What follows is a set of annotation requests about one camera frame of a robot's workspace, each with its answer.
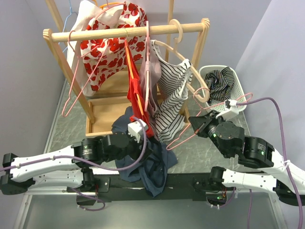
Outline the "navy blue tank top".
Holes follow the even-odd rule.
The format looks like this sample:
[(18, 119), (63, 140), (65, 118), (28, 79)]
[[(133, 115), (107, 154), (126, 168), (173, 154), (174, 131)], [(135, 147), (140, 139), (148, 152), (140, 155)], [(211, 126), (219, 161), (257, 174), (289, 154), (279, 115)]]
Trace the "navy blue tank top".
[[(124, 115), (112, 124), (112, 132), (126, 132), (132, 115), (132, 107), (129, 106)], [(148, 195), (156, 197), (164, 190), (168, 169), (176, 165), (178, 160), (173, 151), (166, 149), (165, 143), (159, 142), (155, 137), (149, 139), (153, 153), (145, 161), (127, 170), (119, 171), (119, 174), (122, 180), (128, 182), (141, 180)], [(115, 164), (117, 168), (121, 168), (131, 165), (134, 161), (130, 156), (126, 156), (121, 160), (115, 160)]]

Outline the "red tank top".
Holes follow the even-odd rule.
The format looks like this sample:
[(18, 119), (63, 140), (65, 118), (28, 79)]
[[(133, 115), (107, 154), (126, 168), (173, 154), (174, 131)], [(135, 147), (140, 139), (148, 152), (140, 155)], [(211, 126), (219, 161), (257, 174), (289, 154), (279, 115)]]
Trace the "red tank top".
[(127, 40), (124, 41), (124, 47), (126, 52), (125, 59), (129, 78), (129, 90), (127, 93), (127, 99), (131, 102), (133, 110), (133, 115), (131, 116), (130, 120), (135, 121), (135, 117), (143, 120), (148, 126), (146, 134), (150, 138), (154, 136), (154, 133), (151, 125), (149, 124), (148, 112), (144, 109), (145, 103), (140, 87), (139, 73), (133, 60), (132, 53), (127, 43)]

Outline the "dark striped tank top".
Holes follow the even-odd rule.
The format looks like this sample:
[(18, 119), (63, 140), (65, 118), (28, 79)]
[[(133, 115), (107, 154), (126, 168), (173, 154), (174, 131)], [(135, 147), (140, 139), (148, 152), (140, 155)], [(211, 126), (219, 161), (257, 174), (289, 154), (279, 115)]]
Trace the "dark striped tank top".
[(231, 98), (234, 73), (230, 67), (210, 71), (206, 74), (204, 81), (210, 90), (208, 104), (211, 104), (212, 101), (224, 102)]

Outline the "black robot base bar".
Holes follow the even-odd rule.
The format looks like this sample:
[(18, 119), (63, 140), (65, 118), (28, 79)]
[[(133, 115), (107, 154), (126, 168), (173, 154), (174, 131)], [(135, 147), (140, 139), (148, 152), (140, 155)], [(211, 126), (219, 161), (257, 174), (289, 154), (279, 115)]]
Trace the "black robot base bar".
[(144, 175), (136, 181), (123, 180), (120, 175), (94, 175), (91, 183), (76, 189), (81, 193), (91, 192), (105, 202), (137, 200), (191, 199), (205, 201), (207, 193), (225, 195), (232, 188), (225, 188), (220, 179), (210, 173), (161, 172)]

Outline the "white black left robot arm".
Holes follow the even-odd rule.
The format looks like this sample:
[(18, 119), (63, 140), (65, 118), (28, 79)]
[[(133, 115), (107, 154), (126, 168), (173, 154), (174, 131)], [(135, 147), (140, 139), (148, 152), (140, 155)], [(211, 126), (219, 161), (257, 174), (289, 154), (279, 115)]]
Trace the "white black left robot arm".
[(4, 195), (17, 195), (39, 187), (68, 187), (89, 192), (96, 186), (92, 168), (103, 162), (130, 156), (134, 164), (150, 154), (149, 138), (116, 132), (106, 136), (85, 138), (81, 142), (43, 155), (18, 157), (5, 154), (0, 177)]

